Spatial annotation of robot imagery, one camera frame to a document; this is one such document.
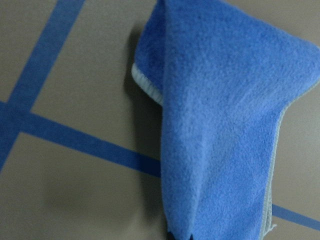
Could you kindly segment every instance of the blue fabric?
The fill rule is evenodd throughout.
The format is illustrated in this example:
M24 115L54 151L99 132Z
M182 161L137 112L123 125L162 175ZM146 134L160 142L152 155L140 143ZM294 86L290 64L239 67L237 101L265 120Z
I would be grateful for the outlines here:
M168 231L176 240L263 238L279 125L318 82L319 48L223 1L159 0L135 65L163 96Z

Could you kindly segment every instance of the towel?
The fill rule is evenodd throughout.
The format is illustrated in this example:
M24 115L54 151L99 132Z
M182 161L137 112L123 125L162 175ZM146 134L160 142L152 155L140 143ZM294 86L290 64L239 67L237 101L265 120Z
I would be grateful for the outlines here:
M224 1L158 0L132 76L162 105L168 239L263 239L282 117L320 49Z

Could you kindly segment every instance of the blue microfiber towel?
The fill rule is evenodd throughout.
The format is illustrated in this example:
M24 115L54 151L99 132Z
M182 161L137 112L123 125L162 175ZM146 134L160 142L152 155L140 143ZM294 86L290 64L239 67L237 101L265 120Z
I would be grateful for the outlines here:
M320 49L220 0L158 0L132 75L162 105L168 237L263 239L281 120Z

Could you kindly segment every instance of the gray surface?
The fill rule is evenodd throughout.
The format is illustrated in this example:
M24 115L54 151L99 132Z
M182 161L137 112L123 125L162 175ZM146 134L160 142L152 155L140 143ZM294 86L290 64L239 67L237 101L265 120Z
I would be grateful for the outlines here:
M318 0L229 0L320 45ZM155 0L87 0L32 112L160 158L161 108L130 76ZM6 101L55 1L0 2L0 101ZM273 202L320 221L320 86L280 128ZM320 239L277 217L267 240ZM0 239L164 240L160 179L20 134L0 174Z

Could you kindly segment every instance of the blue tape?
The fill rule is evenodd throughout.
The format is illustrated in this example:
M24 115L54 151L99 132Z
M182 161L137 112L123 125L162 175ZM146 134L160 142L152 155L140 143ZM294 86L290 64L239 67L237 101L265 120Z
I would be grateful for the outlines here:
M85 0L58 0L7 103L0 102L0 170L19 132L160 177L160 162L29 113ZM273 205L273 215L320 231L320 222Z
M29 112L85 0L58 0L37 41L8 104Z
M52 68L85 0L58 0L22 73L0 109L0 170Z
M272 214L278 218L320 231L320 221L303 216L281 206L272 205Z
M86 153L128 168L160 177L160 161L88 135L73 128L29 114L21 130L38 138Z

